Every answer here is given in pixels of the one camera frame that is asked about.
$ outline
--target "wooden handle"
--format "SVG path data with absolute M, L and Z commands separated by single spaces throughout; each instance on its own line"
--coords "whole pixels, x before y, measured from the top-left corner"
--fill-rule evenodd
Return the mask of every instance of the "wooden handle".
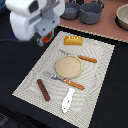
M 73 87 L 76 87 L 76 88 L 78 88 L 78 89 L 81 89 L 81 90 L 84 89 L 84 86 L 83 86 L 83 85 L 77 84 L 77 83 L 72 82 L 72 81 L 70 81 L 70 80 L 63 79 L 63 82 L 66 83 L 66 84 L 68 84 L 68 85 L 71 85 L 71 86 L 73 86 Z
M 82 60 L 86 60 L 86 61 L 90 61 L 90 62 L 93 62 L 93 63 L 97 63 L 97 60 L 96 59 L 92 59 L 92 58 L 81 56 L 81 55 L 78 55 L 78 57 L 80 59 L 82 59 Z
M 43 94 L 45 100 L 46 100 L 46 101 L 49 101 L 49 100 L 50 100 L 50 96 L 48 95 L 48 92 L 47 92 L 47 90 L 45 89 L 45 86 L 44 86 L 42 80 L 41 80 L 41 79 L 38 79 L 38 80 L 37 80 L 37 83 L 38 83 L 38 85 L 39 85 L 39 88 L 40 88 L 40 90 L 41 90 L 41 92 L 42 92 L 42 94 Z

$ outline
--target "cream woven placemat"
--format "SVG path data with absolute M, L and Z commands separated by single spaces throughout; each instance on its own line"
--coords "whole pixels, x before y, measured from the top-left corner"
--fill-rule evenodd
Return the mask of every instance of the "cream woven placemat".
M 13 95 L 79 128 L 88 128 L 114 46 L 88 38 L 83 38 L 82 46 L 64 45 L 64 37 L 69 35 L 73 36 L 73 34 L 61 31 L 57 37 L 55 37 L 30 73 L 14 91 Z M 66 114 L 62 113 L 61 104 L 71 86 L 61 81 L 49 79 L 43 75 L 44 71 L 56 73 L 54 64 L 63 56 L 58 49 L 98 60 L 96 64 L 82 60 L 84 65 L 83 72 L 78 78 L 72 79 L 72 81 L 82 84 L 85 89 L 79 90 L 72 87 L 75 89 L 75 94 L 73 95 L 71 107 Z M 51 97 L 49 102 L 44 100 L 36 83 L 37 79 L 42 79 Z

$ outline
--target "cheese knife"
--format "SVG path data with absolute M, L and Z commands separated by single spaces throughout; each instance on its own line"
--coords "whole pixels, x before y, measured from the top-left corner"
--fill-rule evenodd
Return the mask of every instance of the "cheese knife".
M 69 92 L 66 95 L 66 97 L 63 99 L 63 103 L 62 103 L 63 113 L 66 113 L 68 111 L 68 109 L 70 108 L 70 105 L 71 105 L 71 102 L 72 102 L 72 97 L 73 97 L 74 93 L 75 93 L 75 89 L 69 88 Z
M 74 56 L 77 56 L 78 58 L 80 58 L 82 60 L 86 60 L 86 61 L 89 61 L 89 62 L 97 63 L 97 60 L 93 59 L 93 58 L 85 57 L 85 56 L 82 56 L 82 55 L 76 55 L 76 54 L 73 54 L 73 53 L 69 53 L 69 52 L 63 51 L 61 49 L 59 49 L 59 51 L 61 53 L 65 54 L 65 55 L 74 55 Z

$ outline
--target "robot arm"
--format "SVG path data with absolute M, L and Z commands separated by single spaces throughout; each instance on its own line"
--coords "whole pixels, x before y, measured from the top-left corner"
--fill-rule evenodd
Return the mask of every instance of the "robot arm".
M 60 23 L 65 10 L 64 0 L 6 0 L 5 4 L 11 10 L 13 32 L 21 41 L 30 40 L 35 33 L 45 37 Z

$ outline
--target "dark table surface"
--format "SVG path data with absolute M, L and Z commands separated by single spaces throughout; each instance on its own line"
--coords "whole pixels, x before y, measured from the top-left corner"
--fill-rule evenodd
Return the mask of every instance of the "dark table surface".
M 60 31 L 115 45 L 89 128 L 128 128 L 128 44 L 61 27 L 55 29 L 55 36 Z M 0 39 L 15 39 L 9 20 L 0 25 Z M 51 113 L 12 96 L 50 43 L 39 47 L 35 43 L 0 42 L 0 105 L 51 128 L 75 128 Z

